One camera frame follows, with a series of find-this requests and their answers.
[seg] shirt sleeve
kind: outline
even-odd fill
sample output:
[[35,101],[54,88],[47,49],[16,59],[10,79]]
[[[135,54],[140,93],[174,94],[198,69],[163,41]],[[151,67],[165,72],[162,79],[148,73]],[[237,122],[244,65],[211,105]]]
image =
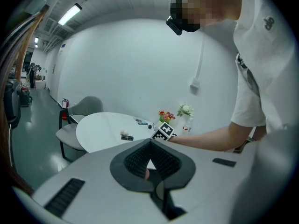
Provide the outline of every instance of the shirt sleeve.
[[248,85],[238,55],[235,62],[238,69],[238,93],[231,121],[245,127],[264,126],[266,118],[262,111],[261,99]]

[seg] white ceiling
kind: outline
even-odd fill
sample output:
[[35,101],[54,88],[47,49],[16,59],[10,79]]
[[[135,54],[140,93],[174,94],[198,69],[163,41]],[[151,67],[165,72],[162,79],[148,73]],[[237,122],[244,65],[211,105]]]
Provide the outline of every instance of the white ceiling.
[[[75,3],[78,3],[82,10],[63,27],[58,25],[58,21]],[[119,10],[143,7],[170,9],[170,3],[171,0],[47,0],[50,9],[38,31],[48,38],[49,47],[44,47],[48,52],[58,40],[70,36],[77,27],[95,17]]]

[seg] ceiling light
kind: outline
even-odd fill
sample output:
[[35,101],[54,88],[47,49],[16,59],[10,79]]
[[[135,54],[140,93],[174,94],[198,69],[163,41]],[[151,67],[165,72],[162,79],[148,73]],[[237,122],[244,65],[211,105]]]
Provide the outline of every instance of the ceiling light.
[[71,19],[74,15],[82,10],[82,7],[76,3],[70,10],[64,14],[64,16],[59,20],[60,25],[64,25],[69,19]]

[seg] green floor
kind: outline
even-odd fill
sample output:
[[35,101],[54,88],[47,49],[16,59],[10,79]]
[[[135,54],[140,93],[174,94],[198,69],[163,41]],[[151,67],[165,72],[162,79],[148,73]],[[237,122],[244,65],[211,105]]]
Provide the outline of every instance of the green floor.
[[[17,172],[36,190],[69,162],[62,158],[60,144],[55,136],[59,106],[51,98],[49,90],[32,89],[30,95],[32,104],[21,107],[19,125],[13,130],[12,148]],[[72,161],[84,155],[84,152],[66,145],[64,152]]]

